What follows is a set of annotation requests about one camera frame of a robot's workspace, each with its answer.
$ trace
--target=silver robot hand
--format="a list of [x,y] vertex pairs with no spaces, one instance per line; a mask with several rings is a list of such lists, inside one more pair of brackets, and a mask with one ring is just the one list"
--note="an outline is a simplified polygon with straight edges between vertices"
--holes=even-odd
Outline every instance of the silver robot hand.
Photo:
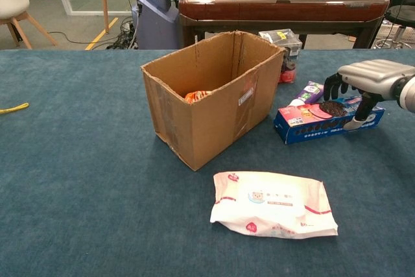
[[338,89],[349,86],[362,94],[355,117],[345,130],[359,128],[378,102],[395,100],[405,110],[415,113],[415,67],[387,60],[370,60],[342,66],[324,83],[324,100],[337,99]]

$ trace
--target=cardboard box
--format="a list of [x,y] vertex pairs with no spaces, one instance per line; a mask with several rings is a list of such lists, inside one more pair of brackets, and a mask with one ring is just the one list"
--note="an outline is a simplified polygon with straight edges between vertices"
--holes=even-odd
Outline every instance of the cardboard box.
[[[269,113],[284,48],[226,32],[142,67],[154,130],[197,170]],[[189,104],[186,94],[212,91]]]
[[[274,126],[285,144],[345,133],[347,131],[343,126],[351,121],[361,101],[362,98],[359,96],[335,100],[344,106],[344,115],[340,117],[333,117],[321,111],[320,103],[280,108]],[[375,107],[366,122],[355,131],[375,127],[384,111],[383,108]]]

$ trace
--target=yellow label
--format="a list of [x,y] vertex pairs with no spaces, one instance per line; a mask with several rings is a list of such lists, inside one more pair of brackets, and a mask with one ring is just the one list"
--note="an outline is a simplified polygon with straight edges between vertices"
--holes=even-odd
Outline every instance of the yellow label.
[[278,36],[281,37],[281,39],[287,39],[287,37],[285,37],[283,32],[277,32]]

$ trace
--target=blue box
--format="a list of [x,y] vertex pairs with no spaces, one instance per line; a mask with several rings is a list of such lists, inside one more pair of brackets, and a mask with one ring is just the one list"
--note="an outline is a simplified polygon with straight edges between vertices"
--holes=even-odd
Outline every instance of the blue box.
[[[284,143],[288,145],[349,132],[344,130],[343,126],[356,114],[362,98],[355,96],[334,101],[343,104],[345,111],[343,116],[333,117],[324,113],[319,108],[320,103],[280,108],[275,117],[274,126]],[[384,112],[383,108],[376,106],[366,122],[357,130],[375,127]]]

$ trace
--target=orange snack bag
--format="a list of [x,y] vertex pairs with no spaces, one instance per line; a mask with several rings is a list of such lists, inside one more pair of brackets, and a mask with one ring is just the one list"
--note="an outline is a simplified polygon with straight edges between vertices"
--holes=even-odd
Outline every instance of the orange snack bag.
[[204,98],[206,95],[209,95],[212,91],[195,91],[186,94],[184,100],[188,103],[193,103],[199,101],[200,99]]

